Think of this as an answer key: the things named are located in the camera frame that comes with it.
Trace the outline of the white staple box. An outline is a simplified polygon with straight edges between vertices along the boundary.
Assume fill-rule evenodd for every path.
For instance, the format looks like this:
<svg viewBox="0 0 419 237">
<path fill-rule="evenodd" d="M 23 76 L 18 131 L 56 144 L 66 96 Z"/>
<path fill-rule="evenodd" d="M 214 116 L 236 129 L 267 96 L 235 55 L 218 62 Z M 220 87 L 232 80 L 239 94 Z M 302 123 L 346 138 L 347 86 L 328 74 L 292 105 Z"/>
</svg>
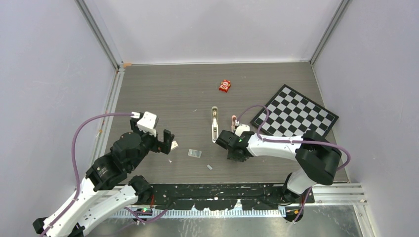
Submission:
<svg viewBox="0 0 419 237">
<path fill-rule="evenodd" d="M 179 147 L 178 143 L 176 141 L 172 141 L 172 143 L 171 143 L 171 149 L 170 150 L 172 151 L 172 150 L 174 150 L 174 149 L 176 149 L 178 147 Z"/>
</svg>

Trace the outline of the silver staple box tray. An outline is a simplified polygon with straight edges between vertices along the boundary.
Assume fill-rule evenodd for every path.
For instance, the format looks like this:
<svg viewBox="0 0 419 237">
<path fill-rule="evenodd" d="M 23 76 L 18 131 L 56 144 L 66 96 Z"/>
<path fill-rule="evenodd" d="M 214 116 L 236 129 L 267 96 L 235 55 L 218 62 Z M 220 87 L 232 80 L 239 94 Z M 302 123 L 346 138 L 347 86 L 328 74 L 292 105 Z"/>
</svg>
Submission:
<svg viewBox="0 0 419 237">
<path fill-rule="evenodd" d="M 201 155 L 202 155 L 202 151 L 199 151 L 199 150 L 189 149 L 188 151 L 188 156 L 190 157 L 200 158 Z"/>
</svg>

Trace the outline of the cream beige stapler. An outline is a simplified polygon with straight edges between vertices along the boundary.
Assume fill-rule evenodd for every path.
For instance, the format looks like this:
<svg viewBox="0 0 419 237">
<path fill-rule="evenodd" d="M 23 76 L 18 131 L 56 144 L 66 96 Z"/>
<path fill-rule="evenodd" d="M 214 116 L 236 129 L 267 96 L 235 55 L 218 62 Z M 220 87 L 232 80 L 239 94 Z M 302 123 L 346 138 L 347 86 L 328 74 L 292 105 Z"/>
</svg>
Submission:
<svg viewBox="0 0 419 237">
<path fill-rule="evenodd" d="M 211 108 L 211 116 L 212 116 L 212 142 L 215 143 L 218 136 L 219 136 L 219 131 L 218 131 L 218 107 L 217 106 L 213 106 Z"/>
</svg>

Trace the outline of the pink white stapler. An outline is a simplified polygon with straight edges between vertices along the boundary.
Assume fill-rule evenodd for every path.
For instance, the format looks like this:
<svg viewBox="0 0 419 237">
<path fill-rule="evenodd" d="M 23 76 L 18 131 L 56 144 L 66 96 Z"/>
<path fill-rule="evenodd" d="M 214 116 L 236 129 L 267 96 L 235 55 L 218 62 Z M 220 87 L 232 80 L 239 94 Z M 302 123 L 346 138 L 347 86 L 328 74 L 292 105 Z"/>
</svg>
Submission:
<svg viewBox="0 0 419 237">
<path fill-rule="evenodd" d="M 232 117 L 231 117 L 231 131 L 232 132 L 235 132 L 235 130 L 236 130 L 236 128 L 237 128 L 237 116 L 236 115 L 233 115 Z"/>
</svg>

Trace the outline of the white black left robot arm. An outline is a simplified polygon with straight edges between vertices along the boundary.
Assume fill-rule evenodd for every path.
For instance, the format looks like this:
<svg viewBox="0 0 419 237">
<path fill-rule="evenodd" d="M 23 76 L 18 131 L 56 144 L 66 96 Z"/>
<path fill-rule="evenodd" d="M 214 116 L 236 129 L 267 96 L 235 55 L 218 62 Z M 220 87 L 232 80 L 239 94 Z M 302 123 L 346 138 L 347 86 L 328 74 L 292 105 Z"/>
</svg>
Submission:
<svg viewBox="0 0 419 237">
<path fill-rule="evenodd" d="M 163 141 L 148 132 L 124 133 L 110 152 L 88 169 L 78 197 L 70 197 L 51 216 L 36 219 L 35 232 L 46 237 L 84 237 L 122 208 L 136 202 L 147 204 L 153 194 L 143 176 L 134 176 L 116 194 L 103 201 L 99 199 L 125 180 L 149 152 L 169 154 L 173 140 L 174 135 L 166 129 Z"/>
</svg>

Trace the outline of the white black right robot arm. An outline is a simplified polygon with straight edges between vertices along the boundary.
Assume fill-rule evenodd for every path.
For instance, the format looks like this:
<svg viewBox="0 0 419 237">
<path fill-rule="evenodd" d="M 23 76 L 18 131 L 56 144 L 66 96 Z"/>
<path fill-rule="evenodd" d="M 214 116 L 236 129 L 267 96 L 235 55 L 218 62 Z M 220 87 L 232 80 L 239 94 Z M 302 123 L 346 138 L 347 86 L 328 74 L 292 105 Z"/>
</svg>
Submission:
<svg viewBox="0 0 419 237">
<path fill-rule="evenodd" d="M 227 158 L 234 161 L 260 156 L 296 161 L 299 170 L 287 176 L 280 191 L 284 200 L 291 203 L 315 184 L 331 185 L 342 156 L 336 145 L 312 130 L 293 137 L 257 135 L 252 131 L 237 135 L 223 130 L 215 143 L 226 149 Z"/>
</svg>

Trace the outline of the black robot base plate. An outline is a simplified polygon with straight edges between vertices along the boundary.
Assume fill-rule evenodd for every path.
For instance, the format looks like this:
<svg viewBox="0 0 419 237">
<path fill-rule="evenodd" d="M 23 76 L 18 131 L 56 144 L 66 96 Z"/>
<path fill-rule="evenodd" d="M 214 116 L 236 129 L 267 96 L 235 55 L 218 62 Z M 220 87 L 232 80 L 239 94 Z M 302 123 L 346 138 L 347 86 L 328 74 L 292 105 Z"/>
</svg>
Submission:
<svg viewBox="0 0 419 237">
<path fill-rule="evenodd" d="M 287 183 L 191 183 L 150 184 L 143 176 L 127 182 L 137 198 L 134 204 L 152 205 L 158 210 L 232 210 L 241 204 L 242 210 L 273 210 L 279 206 L 304 202 L 313 203 L 310 188 L 293 194 Z"/>
</svg>

